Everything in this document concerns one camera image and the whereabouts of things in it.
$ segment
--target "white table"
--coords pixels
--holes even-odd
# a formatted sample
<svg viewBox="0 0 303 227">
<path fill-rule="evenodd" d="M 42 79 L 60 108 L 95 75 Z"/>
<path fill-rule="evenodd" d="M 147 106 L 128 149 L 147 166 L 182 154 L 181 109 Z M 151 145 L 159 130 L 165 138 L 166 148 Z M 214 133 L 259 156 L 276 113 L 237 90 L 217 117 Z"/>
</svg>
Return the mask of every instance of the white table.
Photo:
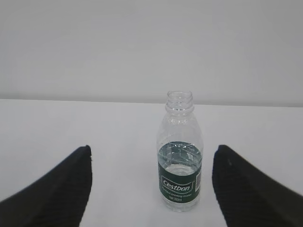
<svg viewBox="0 0 303 227">
<path fill-rule="evenodd" d="M 93 186 L 82 227 L 226 226 L 211 183 L 219 144 L 303 194 L 303 108 L 196 105 L 205 141 L 201 201 L 190 212 L 168 210 L 155 148 L 164 114 L 161 104 L 0 100 L 0 200 L 86 144 Z"/>
</svg>

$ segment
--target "green label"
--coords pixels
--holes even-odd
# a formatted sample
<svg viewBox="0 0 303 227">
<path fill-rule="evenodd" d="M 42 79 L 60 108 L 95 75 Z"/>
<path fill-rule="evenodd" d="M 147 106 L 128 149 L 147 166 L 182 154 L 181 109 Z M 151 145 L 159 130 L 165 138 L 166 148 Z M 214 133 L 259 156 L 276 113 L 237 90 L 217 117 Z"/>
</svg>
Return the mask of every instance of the green label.
<svg viewBox="0 0 303 227">
<path fill-rule="evenodd" d="M 159 186 L 162 195 L 177 203 L 191 202 L 200 192 L 201 167 L 193 174 L 178 176 L 166 171 L 159 163 Z"/>
</svg>

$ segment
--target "plastic bottle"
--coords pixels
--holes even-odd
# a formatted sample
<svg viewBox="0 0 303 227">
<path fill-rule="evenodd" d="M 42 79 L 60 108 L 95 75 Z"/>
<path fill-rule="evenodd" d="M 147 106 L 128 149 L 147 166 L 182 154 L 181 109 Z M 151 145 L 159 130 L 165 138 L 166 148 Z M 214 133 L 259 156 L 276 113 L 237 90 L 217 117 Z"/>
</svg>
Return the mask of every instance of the plastic bottle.
<svg viewBox="0 0 303 227">
<path fill-rule="evenodd" d="M 157 153 L 160 192 L 174 211 L 188 211 L 199 201 L 203 141 L 193 110 L 191 92 L 168 92 Z"/>
</svg>

